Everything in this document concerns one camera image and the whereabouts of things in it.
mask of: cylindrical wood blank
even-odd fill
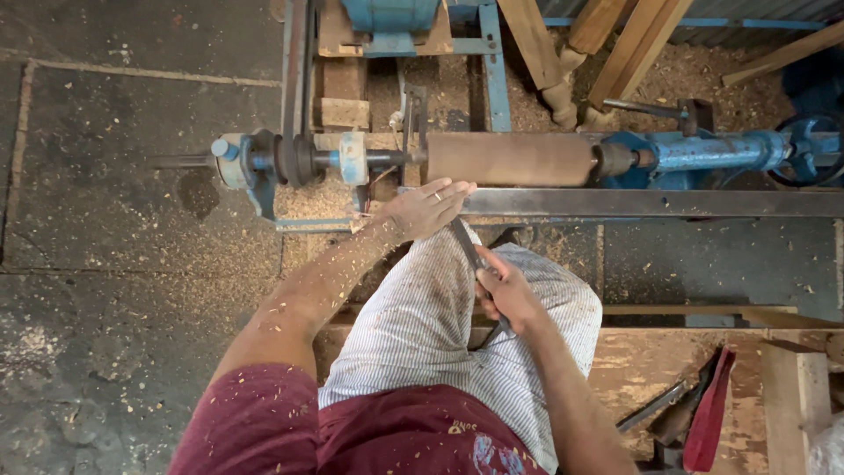
[[[564,134],[427,135],[426,182],[449,177],[478,185],[578,187],[597,163],[586,140]]]

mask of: concrete floor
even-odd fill
[[[0,26],[0,472],[163,472],[226,344],[288,263],[246,194],[209,172],[151,172],[144,157],[278,129],[282,29],[263,0],[4,3]],[[841,319],[830,220],[531,234],[528,247],[607,303]]]

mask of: left hand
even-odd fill
[[[424,239],[453,220],[463,200],[477,189],[477,183],[440,178],[393,198],[381,208],[376,221],[391,221],[402,243]]]

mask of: corrugated metal sheet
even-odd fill
[[[537,0],[543,17],[576,17],[587,0]],[[844,15],[842,0],[695,0],[686,18],[790,19],[826,21]],[[678,28],[672,43],[724,46],[728,48],[781,44],[811,31],[764,28]]]

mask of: red cloth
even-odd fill
[[[205,390],[170,463],[183,473],[544,473],[481,401],[448,385],[317,411],[300,368],[259,364]]]

